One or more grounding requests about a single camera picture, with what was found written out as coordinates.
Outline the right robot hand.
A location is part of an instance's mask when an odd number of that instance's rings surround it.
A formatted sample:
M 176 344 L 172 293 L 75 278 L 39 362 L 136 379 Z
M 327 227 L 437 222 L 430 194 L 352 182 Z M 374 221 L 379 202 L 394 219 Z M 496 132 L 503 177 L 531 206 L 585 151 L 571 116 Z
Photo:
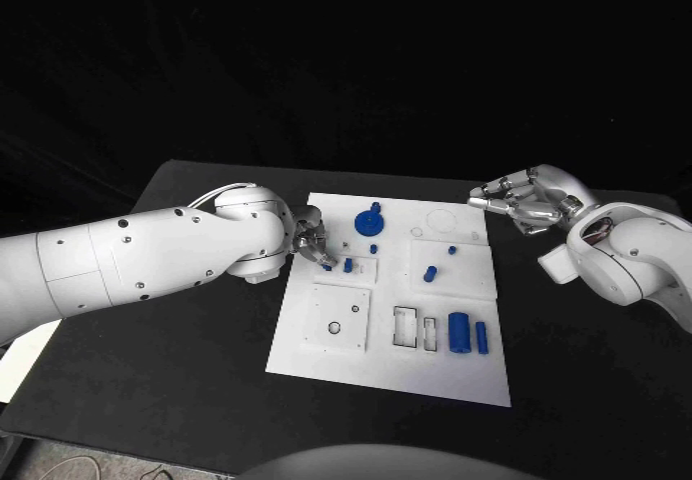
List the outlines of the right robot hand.
M 570 231 L 601 202 L 572 174 L 542 164 L 476 187 L 467 205 L 508 216 L 519 231 L 531 236 L 552 227 Z

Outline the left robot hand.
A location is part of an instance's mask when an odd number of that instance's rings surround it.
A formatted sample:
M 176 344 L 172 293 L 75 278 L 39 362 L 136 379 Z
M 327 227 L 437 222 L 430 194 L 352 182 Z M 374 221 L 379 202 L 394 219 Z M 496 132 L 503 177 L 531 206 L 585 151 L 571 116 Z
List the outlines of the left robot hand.
M 320 267 L 335 267 L 337 260 L 327 252 L 326 227 L 322 211 L 304 205 L 291 209 L 296 222 L 293 250 Z

